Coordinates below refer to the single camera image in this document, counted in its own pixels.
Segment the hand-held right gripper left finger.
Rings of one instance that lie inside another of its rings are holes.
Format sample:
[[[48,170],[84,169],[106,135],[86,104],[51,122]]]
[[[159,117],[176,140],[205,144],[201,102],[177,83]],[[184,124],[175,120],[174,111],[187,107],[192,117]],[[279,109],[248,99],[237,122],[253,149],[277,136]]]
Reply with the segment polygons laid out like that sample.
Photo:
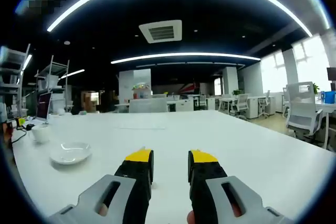
[[[114,175],[105,175],[49,223],[145,223],[153,182],[154,151],[128,155]]]

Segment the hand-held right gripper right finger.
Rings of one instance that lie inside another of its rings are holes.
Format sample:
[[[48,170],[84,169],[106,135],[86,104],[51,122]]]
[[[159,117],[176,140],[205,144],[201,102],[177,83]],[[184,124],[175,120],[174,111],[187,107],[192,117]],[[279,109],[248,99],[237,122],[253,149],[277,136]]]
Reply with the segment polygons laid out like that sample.
[[[199,150],[188,152],[188,182],[195,223],[294,223],[263,201],[219,161]]]

